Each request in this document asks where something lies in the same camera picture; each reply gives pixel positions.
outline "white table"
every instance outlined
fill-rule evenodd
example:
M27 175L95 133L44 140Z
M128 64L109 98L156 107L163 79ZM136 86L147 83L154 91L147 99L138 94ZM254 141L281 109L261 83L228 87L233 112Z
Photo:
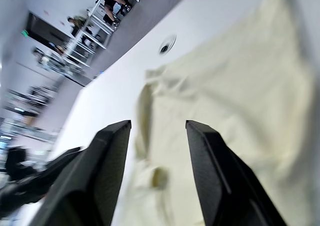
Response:
M128 182L134 158L133 141L137 130L136 102L145 84L145 71L171 62L221 34L252 11L260 1L183 0L130 51L81 90L51 157L54 158L69 148L87 147L100 129L118 121L131 119L132 131L118 199L118 205L121 205L123 189ZM317 17L317 12L320 11L319 4L316 6L318 10L308 10L311 4L312 8L315 7L317 0L300 0L300 2L302 10L308 11L307 23L308 20ZM316 31L317 28L309 27L309 29L312 30L313 39L320 41L320 32ZM166 55L159 55L161 43L172 34L176 34L174 47ZM22 212L24 220L19 225L27 225L38 205L24 206ZM120 208L121 206L117 206L114 225L117 225Z

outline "person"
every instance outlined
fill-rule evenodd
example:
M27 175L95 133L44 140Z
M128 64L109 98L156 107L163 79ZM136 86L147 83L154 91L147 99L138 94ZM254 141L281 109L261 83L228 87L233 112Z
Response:
M131 5L129 3L127 3L125 0L104 0L105 13L113 22L114 27L119 26L119 21L116 20L113 15L114 6L117 2L121 5L123 5L127 12L129 12L131 10Z
M86 23L86 19L81 17L81 16L75 16L75 17L68 17L68 22L72 23L74 25L74 28L76 28L76 30L80 30L84 24ZM85 31L88 32L90 35L92 35L92 31L86 27ZM94 42L91 38L87 37L86 35L84 35L81 38L81 42L82 44L85 45L86 39L88 39L90 42Z

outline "light yellow cloth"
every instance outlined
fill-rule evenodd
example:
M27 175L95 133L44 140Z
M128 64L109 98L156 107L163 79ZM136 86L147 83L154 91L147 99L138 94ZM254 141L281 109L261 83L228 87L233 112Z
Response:
M169 182L165 190L132 183L121 225L204 225L187 119L222 135L289 225L311 225L309 173L298 162L314 90L286 0L266 0L221 37L149 71L138 102L137 157L164 167ZM144 167L137 163L133 182Z

